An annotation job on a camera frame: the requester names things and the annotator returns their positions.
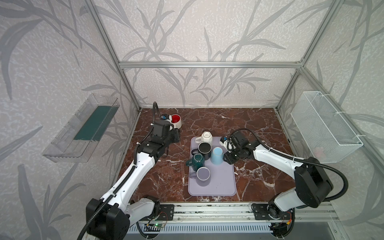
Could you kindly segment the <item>white mug red interior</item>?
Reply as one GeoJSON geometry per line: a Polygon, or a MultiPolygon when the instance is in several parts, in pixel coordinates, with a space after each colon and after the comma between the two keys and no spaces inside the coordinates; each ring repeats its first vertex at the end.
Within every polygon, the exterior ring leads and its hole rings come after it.
{"type": "Polygon", "coordinates": [[[180,129],[182,127],[182,119],[180,115],[171,115],[171,123],[174,129],[180,129]]]}

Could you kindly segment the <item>light blue mug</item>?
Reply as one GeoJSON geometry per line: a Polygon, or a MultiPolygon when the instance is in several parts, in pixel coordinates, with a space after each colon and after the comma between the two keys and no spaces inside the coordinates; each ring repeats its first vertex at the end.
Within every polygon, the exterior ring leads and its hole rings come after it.
{"type": "Polygon", "coordinates": [[[211,162],[214,165],[221,165],[223,163],[224,152],[221,147],[215,147],[211,153],[211,162]]]}

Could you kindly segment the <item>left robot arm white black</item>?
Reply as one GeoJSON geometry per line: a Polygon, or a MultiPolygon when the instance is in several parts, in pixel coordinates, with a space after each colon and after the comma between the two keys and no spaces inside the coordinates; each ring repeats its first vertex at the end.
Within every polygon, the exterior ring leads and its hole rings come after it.
{"type": "Polygon", "coordinates": [[[85,234],[100,240],[122,240],[128,229],[139,220],[157,215],[159,201],[154,197],[130,204],[133,193],[170,144],[180,141],[180,130],[168,120],[152,124],[150,138],[137,144],[134,159],[124,174],[99,200],[91,199],[86,207],[86,224],[78,239],[85,234]]]}

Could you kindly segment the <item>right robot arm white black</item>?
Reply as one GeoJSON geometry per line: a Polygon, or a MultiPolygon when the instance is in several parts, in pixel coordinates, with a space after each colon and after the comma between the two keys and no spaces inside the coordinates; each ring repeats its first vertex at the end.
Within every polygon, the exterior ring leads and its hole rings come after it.
{"type": "Polygon", "coordinates": [[[313,157],[303,159],[285,154],[267,146],[255,132],[252,135],[256,138],[252,142],[242,134],[242,129],[222,137],[220,144],[227,150],[224,161],[233,165],[238,160],[256,160],[284,172],[295,181],[293,188],[269,201],[267,211],[273,219],[297,207],[317,208],[322,202],[341,198],[348,191],[349,181],[341,171],[321,164],[313,157]],[[326,171],[334,172],[343,181],[342,189],[333,196],[329,194],[334,185],[326,171]]]}

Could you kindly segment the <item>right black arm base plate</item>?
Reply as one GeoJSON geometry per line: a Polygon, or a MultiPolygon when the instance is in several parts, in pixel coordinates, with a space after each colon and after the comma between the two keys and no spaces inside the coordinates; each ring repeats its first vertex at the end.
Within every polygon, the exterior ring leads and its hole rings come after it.
{"type": "Polygon", "coordinates": [[[288,221],[292,218],[293,210],[281,211],[275,205],[269,204],[251,204],[251,210],[255,216],[255,220],[276,220],[288,221]]]}

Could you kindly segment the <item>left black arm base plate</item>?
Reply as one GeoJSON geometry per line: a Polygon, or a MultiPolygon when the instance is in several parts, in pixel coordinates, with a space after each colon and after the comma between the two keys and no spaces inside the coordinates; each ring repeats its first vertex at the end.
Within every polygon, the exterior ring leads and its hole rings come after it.
{"type": "Polygon", "coordinates": [[[175,205],[160,204],[157,209],[149,216],[149,220],[155,221],[172,221],[175,213],[175,205]]]}

